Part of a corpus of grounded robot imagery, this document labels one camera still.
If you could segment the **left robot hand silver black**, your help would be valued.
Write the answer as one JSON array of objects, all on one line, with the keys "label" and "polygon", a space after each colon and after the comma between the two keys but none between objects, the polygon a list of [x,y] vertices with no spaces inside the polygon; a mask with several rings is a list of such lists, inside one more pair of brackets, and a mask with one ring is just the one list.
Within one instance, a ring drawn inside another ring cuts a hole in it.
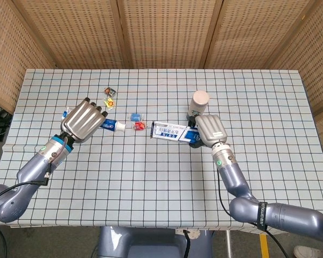
[{"label": "left robot hand silver black", "polygon": [[74,142],[82,143],[103,124],[107,115],[107,111],[102,111],[100,106],[86,97],[61,122],[60,129],[70,135]]}]

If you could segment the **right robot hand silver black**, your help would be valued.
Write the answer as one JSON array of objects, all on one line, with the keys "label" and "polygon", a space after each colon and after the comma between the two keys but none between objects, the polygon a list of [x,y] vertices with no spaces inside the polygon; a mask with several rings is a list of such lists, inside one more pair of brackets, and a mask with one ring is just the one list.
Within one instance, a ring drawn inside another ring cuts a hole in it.
[{"label": "right robot hand silver black", "polygon": [[200,140],[189,144],[192,148],[206,146],[212,148],[215,144],[227,142],[227,132],[218,114],[188,116],[188,126],[196,126],[200,134]]}]

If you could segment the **blue toothpaste tube white cap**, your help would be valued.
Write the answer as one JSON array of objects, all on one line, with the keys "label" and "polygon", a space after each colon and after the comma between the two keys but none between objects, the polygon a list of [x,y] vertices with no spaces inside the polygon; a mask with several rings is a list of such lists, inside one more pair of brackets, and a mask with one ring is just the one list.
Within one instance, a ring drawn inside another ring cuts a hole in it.
[{"label": "blue toothpaste tube white cap", "polygon": [[[61,120],[64,120],[71,111],[72,111],[72,109],[67,107],[67,109],[62,114]],[[122,124],[121,122],[119,122],[117,120],[106,119],[101,124],[100,128],[105,129],[105,130],[109,130],[112,132],[116,132],[116,131],[124,132],[126,129],[126,124]]]}]

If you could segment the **blue white toothpaste box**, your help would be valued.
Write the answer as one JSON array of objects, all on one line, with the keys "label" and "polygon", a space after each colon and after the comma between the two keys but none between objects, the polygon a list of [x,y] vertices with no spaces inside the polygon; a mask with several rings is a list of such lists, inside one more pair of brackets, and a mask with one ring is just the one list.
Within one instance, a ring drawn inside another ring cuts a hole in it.
[{"label": "blue white toothpaste box", "polygon": [[195,127],[154,121],[150,138],[194,144],[200,140],[200,133]]}]

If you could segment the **beige tumbler with blue base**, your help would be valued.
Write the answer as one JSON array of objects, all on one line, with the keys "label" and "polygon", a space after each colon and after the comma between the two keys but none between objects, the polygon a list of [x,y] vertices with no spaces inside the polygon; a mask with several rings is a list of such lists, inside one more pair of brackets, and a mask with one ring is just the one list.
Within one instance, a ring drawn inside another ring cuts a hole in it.
[{"label": "beige tumbler with blue base", "polygon": [[209,99],[209,94],[203,90],[198,90],[193,94],[187,113],[189,122],[195,123],[195,117],[204,113]]}]

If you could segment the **white checkered tablecloth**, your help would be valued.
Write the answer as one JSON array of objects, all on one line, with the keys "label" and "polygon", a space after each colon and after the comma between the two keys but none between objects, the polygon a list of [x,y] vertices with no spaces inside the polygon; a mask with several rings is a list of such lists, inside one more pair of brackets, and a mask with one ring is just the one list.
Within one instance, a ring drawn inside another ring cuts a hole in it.
[{"label": "white checkered tablecloth", "polygon": [[63,112],[88,97],[104,104],[124,132],[97,130],[33,195],[11,227],[145,226],[250,230],[227,214],[233,196],[216,174],[211,150],[152,139],[145,122],[187,124],[194,92],[208,92],[253,195],[323,213],[323,152],[302,79],[296,70],[28,69],[0,161],[0,184],[55,134]]}]

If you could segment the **woven bamboo folding screen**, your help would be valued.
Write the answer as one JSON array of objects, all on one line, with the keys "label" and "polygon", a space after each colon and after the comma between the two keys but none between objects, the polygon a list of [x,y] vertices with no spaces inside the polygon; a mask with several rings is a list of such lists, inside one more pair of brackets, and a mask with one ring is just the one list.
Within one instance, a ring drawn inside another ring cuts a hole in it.
[{"label": "woven bamboo folding screen", "polygon": [[323,112],[323,0],[0,0],[0,106],[28,68],[296,69]]}]

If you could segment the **metal table leg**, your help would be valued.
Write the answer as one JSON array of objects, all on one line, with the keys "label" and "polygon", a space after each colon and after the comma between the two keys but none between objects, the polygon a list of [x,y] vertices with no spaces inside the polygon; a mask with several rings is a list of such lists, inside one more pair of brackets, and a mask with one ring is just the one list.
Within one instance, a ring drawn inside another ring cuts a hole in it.
[{"label": "metal table leg", "polygon": [[227,258],[231,258],[231,240],[230,240],[230,230],[226,230],[226,248],[227,248]]}]

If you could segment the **yellow floor tape strip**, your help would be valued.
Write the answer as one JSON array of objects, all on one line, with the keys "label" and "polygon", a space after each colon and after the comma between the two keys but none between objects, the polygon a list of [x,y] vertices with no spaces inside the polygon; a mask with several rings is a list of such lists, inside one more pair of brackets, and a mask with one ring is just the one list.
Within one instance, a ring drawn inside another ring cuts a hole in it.
[{"label": "yellow floor tape strip", "polygon": [[260,234],[259,235],[259,241],[260,241],[262,258],[270,258],[266,235],[265,234]]}]

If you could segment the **blue-grey robot torso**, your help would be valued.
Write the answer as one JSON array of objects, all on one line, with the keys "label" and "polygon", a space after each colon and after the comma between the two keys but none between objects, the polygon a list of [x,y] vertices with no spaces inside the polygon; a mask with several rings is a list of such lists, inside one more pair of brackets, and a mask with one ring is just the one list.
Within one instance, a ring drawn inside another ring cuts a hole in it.
[{"label": "blue-grey robot torso", "polygon": [[213,258],[211,230],[103,226],[96,258]]}]

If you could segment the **white shoe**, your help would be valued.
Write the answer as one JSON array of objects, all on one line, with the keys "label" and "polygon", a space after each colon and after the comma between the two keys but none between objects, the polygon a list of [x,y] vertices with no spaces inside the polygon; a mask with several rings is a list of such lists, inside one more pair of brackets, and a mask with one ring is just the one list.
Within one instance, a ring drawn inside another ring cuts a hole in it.
[{"label": "white shoe", "polygon": [[295,258],[323,258],[323,250],[306,246],[295,246],[293,254]]}]

